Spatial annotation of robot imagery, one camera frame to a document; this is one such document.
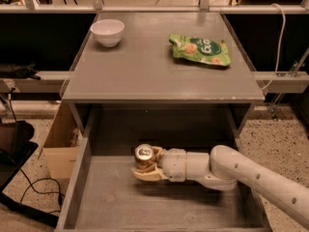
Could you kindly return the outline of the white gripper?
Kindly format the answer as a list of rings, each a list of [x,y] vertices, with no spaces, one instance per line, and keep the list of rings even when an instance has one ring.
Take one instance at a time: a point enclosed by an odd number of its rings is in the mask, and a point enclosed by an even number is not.
[[[153,146],[155,162],[162,169],[150,172],[138,172],[133,169],[133,175],[142,181],[157,182],[169,180],[170,182],[184,182],[186,177],[186,151],[183,149],[165,150],[162,147]]]

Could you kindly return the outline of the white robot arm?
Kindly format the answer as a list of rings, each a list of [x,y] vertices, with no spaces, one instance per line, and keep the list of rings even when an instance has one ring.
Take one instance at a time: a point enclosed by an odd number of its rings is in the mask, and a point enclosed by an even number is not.
[[[217,145],[209,153],[198,153],[142,144],[135,149],[134,157],[133,174],[140,180],[195,181],[216,190],[231,190],[241,182],[303,227],[309,227],[309,188],[228,146]]]

